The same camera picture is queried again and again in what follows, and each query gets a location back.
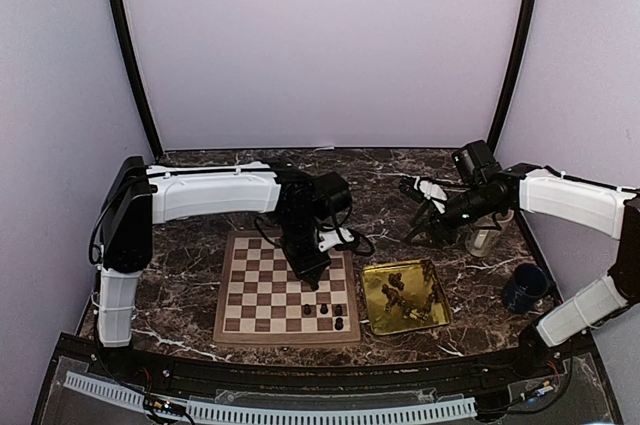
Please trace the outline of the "white coral pattern mug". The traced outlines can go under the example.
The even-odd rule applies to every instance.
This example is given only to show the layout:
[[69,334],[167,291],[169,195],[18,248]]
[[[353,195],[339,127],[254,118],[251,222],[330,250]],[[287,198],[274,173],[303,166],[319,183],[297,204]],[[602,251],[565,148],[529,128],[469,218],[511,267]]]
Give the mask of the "white coral pattern mug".
[[486,257],[513,220],[514,212],[495,212],[477,220],[466,240],[466,250],[474,257]]

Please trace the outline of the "wooden chess board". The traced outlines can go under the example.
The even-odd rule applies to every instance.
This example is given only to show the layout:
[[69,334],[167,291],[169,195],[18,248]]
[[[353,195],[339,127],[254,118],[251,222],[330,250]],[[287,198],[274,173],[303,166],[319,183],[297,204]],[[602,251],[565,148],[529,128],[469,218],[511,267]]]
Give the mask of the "wooden chess board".
[[[319,289],[298,280],[283,252],[257,232],[231,232],[222,267],[214,342],[238,346],[342,346],[360,341],[352,256],[330,251]],[[326,303],[330,314],[320,314]],[[304,316],[305,304],[312,315]],[[342,305],[344,328],[334,329]]]

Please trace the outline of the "right black frame post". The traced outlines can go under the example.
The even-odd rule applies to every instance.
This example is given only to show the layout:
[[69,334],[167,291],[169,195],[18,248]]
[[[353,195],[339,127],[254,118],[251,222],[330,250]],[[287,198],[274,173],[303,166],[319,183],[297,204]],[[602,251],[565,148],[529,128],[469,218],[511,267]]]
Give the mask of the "right black frame post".
[[487,144],[496,152],[504,130],[512,99],[515,93],[521,65],[528,42],[530,26],[536,0],[521,0],[513,42],[507,62],[503,84],[489,129]]

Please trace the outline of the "black front rail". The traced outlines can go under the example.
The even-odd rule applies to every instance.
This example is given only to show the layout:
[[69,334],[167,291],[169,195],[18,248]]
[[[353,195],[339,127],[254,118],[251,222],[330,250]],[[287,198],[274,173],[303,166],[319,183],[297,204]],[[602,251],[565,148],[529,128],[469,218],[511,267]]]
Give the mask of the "black front rail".
[[286,367],[214,363],[177,358],[165,361],[154,378],[172,391],[207,392],[224,385],[262,391],[399,388],[433,385],[446,391],[482,389],[486,374],[472,359],[355,367]]

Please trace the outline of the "pile of dark chess pieces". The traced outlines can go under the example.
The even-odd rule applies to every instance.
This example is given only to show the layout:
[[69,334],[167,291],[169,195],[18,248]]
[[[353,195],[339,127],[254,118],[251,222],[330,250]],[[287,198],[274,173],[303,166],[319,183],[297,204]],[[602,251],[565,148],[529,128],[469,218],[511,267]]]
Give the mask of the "pile of dark chess pieces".
[[[409,267],[409,272],[418,270],[421,279],[405,278],[400,267]],[[397,307],[403,319],[426,322],[441,298],[433,262],[417,260],[392,263],[383,270],[387,274],[387,282],[381,285],[381,291],[387,299],[384,312],[390,314]]]

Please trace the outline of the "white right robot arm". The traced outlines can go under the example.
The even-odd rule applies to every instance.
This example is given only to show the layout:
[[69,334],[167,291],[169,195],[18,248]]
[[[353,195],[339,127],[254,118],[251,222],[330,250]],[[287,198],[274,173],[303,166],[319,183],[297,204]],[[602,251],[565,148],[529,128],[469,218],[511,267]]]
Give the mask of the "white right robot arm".
[[639,191],[556,170],[518,163],[504,167],[488,144],[475,141],[452,154],[460,176],[454,184],[424,176],[401,179],[399,189],[418,203],[405,240],[423,245],[455,242],[464,228],[513,211],[531,223],[562,304],[531,327],[531,341],[510,358],[521,379],[549,361],[548,348],[625,313],[639,303]]

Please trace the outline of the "black frame post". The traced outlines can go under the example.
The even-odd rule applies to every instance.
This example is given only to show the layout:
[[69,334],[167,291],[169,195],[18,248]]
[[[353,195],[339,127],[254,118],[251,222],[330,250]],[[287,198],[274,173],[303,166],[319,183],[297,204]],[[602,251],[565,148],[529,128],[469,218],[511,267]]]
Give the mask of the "black frame post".
[[124,0],[109,0],[109,4],[134,104],[151,154],[153,158],[157,160],[164,154],[164,150],[144,90],[144,84],[138,67],[136,52],[127,20],[125,3]]
[[489,129],[487,144],[496,152],[504,130],[512,99],[515,93],[521,65],[528,42],[530,26],[536,0],[521,0],[513,42],[507,62],[503,84]]

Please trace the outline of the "gold metal tray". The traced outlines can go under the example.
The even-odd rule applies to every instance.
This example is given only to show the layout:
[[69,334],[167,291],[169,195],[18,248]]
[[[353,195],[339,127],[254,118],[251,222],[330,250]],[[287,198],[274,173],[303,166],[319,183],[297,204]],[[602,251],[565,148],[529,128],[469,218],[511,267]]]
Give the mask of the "gold metal tray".
[[453,320],[430,259],[369,265],[361,279],[369,325],[376,336],[438,328]]

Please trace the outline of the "dark chess piece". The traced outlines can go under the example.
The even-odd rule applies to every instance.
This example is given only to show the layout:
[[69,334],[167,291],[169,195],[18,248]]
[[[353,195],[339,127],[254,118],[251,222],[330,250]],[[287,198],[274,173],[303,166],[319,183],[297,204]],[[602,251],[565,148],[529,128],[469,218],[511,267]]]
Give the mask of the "dark chess piece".
[[342,317],[337,317],[334,322],[334,329],[341,331],[344,328],[344,320]]

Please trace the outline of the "left black frame post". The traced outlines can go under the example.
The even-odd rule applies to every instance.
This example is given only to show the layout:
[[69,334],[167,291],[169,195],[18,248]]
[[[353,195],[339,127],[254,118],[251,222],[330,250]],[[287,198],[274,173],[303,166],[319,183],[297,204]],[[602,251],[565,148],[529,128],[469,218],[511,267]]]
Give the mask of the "left black frame post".
[[127,20],[125,3],[124,0],[109,0],[109,4],[134,104],[151,154],[153,158],[157,160],[164,154],[164,150],[144,90],[144,84],[138,67],[136,52]]

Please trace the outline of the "dark blue mug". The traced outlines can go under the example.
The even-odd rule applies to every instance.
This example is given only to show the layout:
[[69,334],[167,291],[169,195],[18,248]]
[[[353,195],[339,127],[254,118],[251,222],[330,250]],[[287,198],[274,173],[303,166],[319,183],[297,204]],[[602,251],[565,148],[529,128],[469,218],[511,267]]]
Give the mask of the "dark blue mug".
[[511,274],[501,293],[502,305],[514,314],[523,315],[533,309],[548,291],[549,279],[537,265],[523,263]]

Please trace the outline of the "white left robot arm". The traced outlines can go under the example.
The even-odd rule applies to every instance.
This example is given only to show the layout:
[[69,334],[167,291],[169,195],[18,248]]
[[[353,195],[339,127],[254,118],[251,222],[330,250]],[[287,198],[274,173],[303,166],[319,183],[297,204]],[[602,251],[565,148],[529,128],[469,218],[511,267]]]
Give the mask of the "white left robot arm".
[[279,228],[278,246],[302,282],[316,287],[329,252],[356,243],[341,225],[352,198],[336,172],[313,176],[283,162],[216,167],[147,165],[127,158],[91,232],[89,262],[99,271],[95,333],[101,362],[120,381],[141,372],[131,342],[138,281],[153,256],[153,228],[170,221],[227,213],[267,216]]

